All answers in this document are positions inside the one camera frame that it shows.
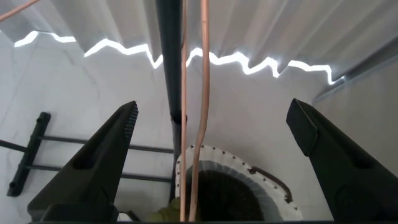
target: copper cable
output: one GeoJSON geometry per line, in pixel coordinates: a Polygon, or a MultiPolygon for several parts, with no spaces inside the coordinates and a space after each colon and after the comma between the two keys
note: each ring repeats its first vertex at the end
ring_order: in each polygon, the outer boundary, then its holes
{"type": "Polygon", "coordinates": [[[209,59],[209,2],[208,0],[201,0],[201,35],[202,35],[202,49],[203,49],[203,89],[201,99],[201,114],[200,125],[193,154],[192,165],[192,189],[191,189],[191,204],[189,212],[189,221],[194,222],[197,211],[198,202],[198,163],[200,148],[205,137],[207,127],[207,117],[209,112],[209,97],[210,97],[210,59],[209,59]]]}
{"type": "Polygon", "coordinates": [[[185,194],[187,187],[187,170],[185,168],[185,140],[187,133],[187,0],[182,1],[182,29],[180,221],[185,222],[185,194]]]}
{"type": "Polygon", "coordinates": [[[11,10],[9,12],[4,13],[3,15],[0,16],[0,22],[2,22],[5,19],[10,18],[11,16],[17,14],[18,12],[21,12],[22,10],[24,10],[27,7],[37,3],[38,1],[40,1],[40,0],[31,0],[31,1],[25,3],[25,4],[21,5],[21,6],[16,7],[15,9],[13,9],[13,10],[11,10]]]}

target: basket handle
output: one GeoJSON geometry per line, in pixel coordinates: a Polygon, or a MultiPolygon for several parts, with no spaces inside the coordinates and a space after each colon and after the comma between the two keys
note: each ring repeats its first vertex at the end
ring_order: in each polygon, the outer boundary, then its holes
{"type": "Polygon", "coordinates": [[[281,186],[283,188],[283,190],[286,192],[285,201],[287,203],[293,202],[293,196],[292,196],[290,189],[286,186],[285,183],[283,183],[283,181],[279,180],[276,176],[274,176],[256,166],[251,167],[251,169],[248,169],[248,171],[250,172],[250,174],[255,174],[256,172],[258,172],[258,173],[262,174],[263,176],[267,177],[268,179],[272,180],[279,186],[281,186]]]}

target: corrugated metal sheet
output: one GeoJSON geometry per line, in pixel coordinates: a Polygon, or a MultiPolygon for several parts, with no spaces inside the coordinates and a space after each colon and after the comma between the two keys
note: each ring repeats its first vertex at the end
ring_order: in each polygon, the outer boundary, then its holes
{"type": "MultiPolygon", "coordinates": [[[[24,2],[3,0],[0,13],[24,2]]],[[[102,45],[122,50],[147,44],[155,62],[161,55],[155,10],[154,0],[42,0],[2,22],[0,30],[13,42],[33,30],[73,36],[85,52],[103,39],[115,43],[102,45]]],[[[193,50],[201,45],[199,0],[188,0],[187,15],[187,41],[193,50]]],[[[214,0],[211,51],[218,58],[241,52],[252,72],[267,57],[277,62],[279,73],[289,63],[301,66],[292,60],[329,65],[335,80],[397,37],[396,21],[396,0],[214,0]]]]}

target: marble floor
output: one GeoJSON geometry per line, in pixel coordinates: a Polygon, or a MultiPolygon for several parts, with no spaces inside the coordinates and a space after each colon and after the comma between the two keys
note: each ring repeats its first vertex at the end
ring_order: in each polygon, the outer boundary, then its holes
{"type": "MultiPolygon", "coordinates": [[[[122,104],[136,100],[139,116],[132,144],[172,148],[169,106],[161,65],[146,54],[126,56],[111,48],[84,58],[76,43],[40,35],[14,48],[0,33],[0,139],[26,145],[41,111],[51,113],[46,134],[88,139],[122,104]]],[[[201,58],[188,67],[187,144],[198,130],[201,58]]],[[[309,160],[285,123],[292,98],[311,102],[327,84],[322,72],[288,68],[278,79],[265,68],[245,75],[238,63],[211,66],[205,144],[229,151],[283,180],[304,218],[332,219],[309,160]]],[[[43,142],[35,164],[64,165],[80,145],[43,142]]],[[[55,175],[31,171],[21,196],[6,196],[22,154],[0,150],[0,217],[29,222],[27,203],[55,175]]],[[[172,155],[129,151],[124,172],[170,177],[172,155]]],[[[167,204],[169,184],[122,179],[115,204],[141,218],[167,204]]]]}

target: laundry basket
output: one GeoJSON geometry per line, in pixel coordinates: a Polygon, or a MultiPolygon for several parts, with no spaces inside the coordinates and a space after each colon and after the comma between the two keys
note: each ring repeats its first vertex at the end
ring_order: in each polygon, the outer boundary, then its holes
{"type": "MultiPolygon", "coordinates": [[[[194,147],[186,153],[187,207],[194,147]]],[[[175,195],[180,196],[181,156],[176,163],[175,195]]],[[[226,151],[202,146],[199,160],[198,213],[202,221],[282,222],[302,220],[289,188],[278,178],[251,167],[226,151]]]]}

